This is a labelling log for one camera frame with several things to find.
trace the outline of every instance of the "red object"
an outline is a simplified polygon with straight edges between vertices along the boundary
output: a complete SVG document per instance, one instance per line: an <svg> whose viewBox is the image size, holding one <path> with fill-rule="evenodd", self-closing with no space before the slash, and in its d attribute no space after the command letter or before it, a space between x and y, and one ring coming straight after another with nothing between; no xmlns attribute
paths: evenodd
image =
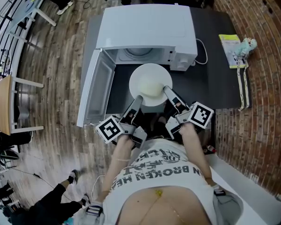
<svg viewBox="0 0 281 225"><path fill-rule="evenodd" d="M211 146L211 145L208 145L208 146L207 146L207 149L208 149L209 151L213 152L213 153L216 153L216 149L215 149L213 146Z"/></svg>

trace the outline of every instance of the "floor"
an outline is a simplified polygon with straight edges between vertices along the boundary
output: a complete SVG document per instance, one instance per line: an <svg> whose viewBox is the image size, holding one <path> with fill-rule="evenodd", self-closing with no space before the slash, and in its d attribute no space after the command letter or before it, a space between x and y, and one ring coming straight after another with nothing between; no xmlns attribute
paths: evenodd
<svg viewBox="0 0 281 225"><path fill-rule="evenodd" d="M41 10L57 26L52 27L42 17L36 17L18 72L20 78L44 84L43 89L18 87L19 103L30 111L29 124L44 126L44 130L34 132L33 141L21 146L15 169L35 173L51 186L67 179L72 169L82 169L84 175L77 186L66 192L71 200L80 200L84 193L91 193L98 175L106 173L113 151L113 145L102 143L92 127L76 126L88 21L104 8L117 6L118 0L91 0L90 3L90 8L83 9L83 2L74 2L58 16L57 6L46 0ZM10 170L4 176L15 188L14 198L29 207L52 188L45 181L23 172ZM97 183L94 194L99 189L100 183Z"/></svg>
<svg viewBox="0 0 281 225"><path fill-rule="evenodd" d="M216 145L222 159L281 200L281 0L275 1L215 0L215 10L228 12L240 38L254 37L259 45L250 58L252 108L216 111ZM45 1L41 9L57 26L37 17L20 64L20 78L44 83L43 89L21 86L19 101L30 109L30 124L45 129L22 146L16 169L36 173L51 186L66 179L72 169L83 169L77 187L66 192L71 200L90 194L97 176L105 174L113 150L92 127L78 128L76 119L88 20L117 5L118 0L92 0L91 7L83 9L82 2L75 2L57 16L57 7ZM4 176L27 207L52 189L20 171Z"/></svg>
<svg viewBox="0 0 281 225"><path fill-rule="evenodd" d="M218 155L281 200L281 0L215 0L214 9L258 43L249 58L252 107L216 111Z"/></svg>

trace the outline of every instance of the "belly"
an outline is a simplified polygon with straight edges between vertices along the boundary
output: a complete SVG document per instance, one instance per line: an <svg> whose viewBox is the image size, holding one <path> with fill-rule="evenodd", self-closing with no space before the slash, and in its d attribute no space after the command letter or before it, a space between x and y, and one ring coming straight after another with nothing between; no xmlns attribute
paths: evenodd
<svg viewBox="0 0 281 225"><path fill-rule="evenodd" d="M132 194L124 203L117 224L207 225L210 221L194 192L169 186L146 188Z"/></svg>

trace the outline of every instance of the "white t-shirt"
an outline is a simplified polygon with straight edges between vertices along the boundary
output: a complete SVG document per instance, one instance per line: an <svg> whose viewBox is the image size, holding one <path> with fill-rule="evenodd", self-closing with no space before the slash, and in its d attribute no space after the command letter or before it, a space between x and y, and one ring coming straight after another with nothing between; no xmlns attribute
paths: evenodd
<svg viewBox="0 0 281 225"><path fill-rule="evenodd" d="M103 202L99 224L114 225L125 201L133 193L162 186L177 186L192 190L200 200L212 225L217 224L213 205L214 189L207 184L199 168L190 163L183 146L165 139L146 142L149 149L124 168L115 178L111 191ZM80 224L91 224L83 219Z"/></svg>

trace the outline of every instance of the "plush toy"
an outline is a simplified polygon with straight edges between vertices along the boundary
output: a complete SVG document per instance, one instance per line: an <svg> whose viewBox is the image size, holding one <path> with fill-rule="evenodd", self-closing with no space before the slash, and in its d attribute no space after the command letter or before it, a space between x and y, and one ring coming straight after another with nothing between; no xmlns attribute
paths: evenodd
<svg viewBox="0 0 281 225"><path fill-rule="evenodd" d="M233 52L233 58L240 64L243 62L244 64L247 62L250 51L254 50L257 47L257 41L253 38L246 37L239 46Z"/></svg>
<svg viewBox="0 0 281 225"><path fill-rule="evenodd" d="M67 221L63 223L63 225L73 225L74 224L74 219L70 217Z"/></svg>

